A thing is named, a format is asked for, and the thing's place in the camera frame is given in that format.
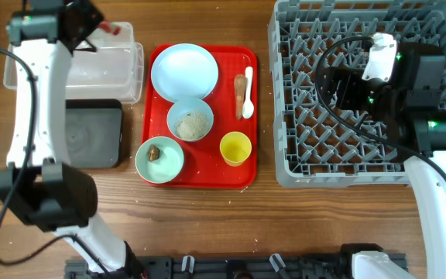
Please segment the brown carrot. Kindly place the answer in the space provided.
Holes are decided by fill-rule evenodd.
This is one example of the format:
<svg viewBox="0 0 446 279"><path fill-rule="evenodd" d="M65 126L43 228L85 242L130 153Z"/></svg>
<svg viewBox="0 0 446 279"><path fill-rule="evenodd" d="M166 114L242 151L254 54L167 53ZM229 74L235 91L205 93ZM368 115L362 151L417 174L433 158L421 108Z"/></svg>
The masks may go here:
<svg viewBox="0 0 446 279"><path fill-rule="evenodd" d="M237 74L234 79L235 89L235 114L237 120L242 118L243 103L245 100L245 89L247 85L247 78L244 74Z"/></svg>

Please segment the yellow plastic cup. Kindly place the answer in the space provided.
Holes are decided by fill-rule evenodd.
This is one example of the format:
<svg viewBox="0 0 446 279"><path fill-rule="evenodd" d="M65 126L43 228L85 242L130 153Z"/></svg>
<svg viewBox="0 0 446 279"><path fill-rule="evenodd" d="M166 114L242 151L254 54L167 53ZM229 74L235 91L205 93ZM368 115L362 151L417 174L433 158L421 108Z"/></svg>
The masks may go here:
<svg viewBox="0 0 446 279"><path fill-rule="evenodd" d="M224 161L231 167L237 167L250 157L252 143L246 134L234 131L221 138L219 149Z"/></svg>

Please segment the light blue rice bowl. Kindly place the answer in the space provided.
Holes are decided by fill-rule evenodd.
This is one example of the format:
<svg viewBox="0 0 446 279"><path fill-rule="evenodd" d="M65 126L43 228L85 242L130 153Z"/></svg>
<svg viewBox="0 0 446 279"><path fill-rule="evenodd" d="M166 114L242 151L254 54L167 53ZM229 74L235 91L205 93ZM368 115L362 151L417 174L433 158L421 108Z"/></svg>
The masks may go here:
<svg viewBox="0 0 446 279"><path fill-rule="evenodd" d="M211 131L214 113L203 100L184 98L170 107L166 123L169 131L179 140L196 142Z"/></svg>

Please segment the brown food lump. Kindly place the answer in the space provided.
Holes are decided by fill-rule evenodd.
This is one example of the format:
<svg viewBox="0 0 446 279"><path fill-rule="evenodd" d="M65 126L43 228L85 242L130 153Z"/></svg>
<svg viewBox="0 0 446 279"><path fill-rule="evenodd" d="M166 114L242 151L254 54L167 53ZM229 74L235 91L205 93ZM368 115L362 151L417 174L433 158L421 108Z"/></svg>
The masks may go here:
<svg viewBox="0 0 446 279"><path fill-rule="evenodd" d="M158 160L160 158L160 149L152 144L149 146L149 152L148 152L148 161L153 162L155 160Z"/></svg>

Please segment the white rice pile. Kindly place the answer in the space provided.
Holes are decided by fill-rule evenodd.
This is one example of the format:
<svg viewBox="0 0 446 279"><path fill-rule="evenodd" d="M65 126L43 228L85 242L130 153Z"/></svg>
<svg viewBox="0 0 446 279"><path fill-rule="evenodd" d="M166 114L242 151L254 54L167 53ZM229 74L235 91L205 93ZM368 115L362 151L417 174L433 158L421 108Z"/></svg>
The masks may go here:
<svg viewBox="0 0 446 279"><path fill-rule="evenodd" d="M203 112L188 112L176 124L177 135L185 141L196 141L210 129L209 118Z"/></svg>

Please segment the mint green bowl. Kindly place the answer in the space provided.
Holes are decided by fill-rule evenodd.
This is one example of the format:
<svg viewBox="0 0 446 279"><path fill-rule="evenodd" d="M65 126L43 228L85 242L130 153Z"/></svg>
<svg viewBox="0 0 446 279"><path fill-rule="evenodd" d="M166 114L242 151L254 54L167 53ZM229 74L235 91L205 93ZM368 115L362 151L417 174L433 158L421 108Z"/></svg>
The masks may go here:
<svg viewBox="0 0 446 279"><path fill-rule="evenodd" d="M149 161L150 147L155 146L159 158ZM141 178L152 184L172 181L184 166L184 152L178 142L165 136L156 136L145 141L135 156L136 170Z"/></svg>

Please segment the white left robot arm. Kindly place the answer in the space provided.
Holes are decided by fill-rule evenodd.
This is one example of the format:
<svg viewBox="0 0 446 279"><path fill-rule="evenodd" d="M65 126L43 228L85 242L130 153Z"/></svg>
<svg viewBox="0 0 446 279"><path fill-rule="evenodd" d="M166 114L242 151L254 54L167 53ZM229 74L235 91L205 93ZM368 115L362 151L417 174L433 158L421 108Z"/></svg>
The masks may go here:
<svg viewBox="0 0 446 279"><path fill-rule="evenodd" d="M147 269L98 213L94 179L70 165L65 89L74 51L103 23L89 1L31 1L6 27L17 64L15 128L0 200L23 224L65 239L91 278L145 278Z"/></svg>

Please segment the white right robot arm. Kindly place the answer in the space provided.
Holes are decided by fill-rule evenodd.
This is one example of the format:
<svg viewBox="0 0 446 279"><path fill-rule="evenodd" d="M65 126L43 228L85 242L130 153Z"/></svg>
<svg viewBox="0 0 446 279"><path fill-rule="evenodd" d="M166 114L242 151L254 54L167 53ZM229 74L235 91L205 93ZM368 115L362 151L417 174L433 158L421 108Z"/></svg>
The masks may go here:
<svg viewBox="0 0 446 279"><path fill-rule="evenodd" d="M383 122L383 144L405 154L403 162L417 201L427 275L446 278L446 110L439 106L445 57L424 43L369 40L362 70L325 67L319 58L315 88L321 104L363 110Z"/></svg>

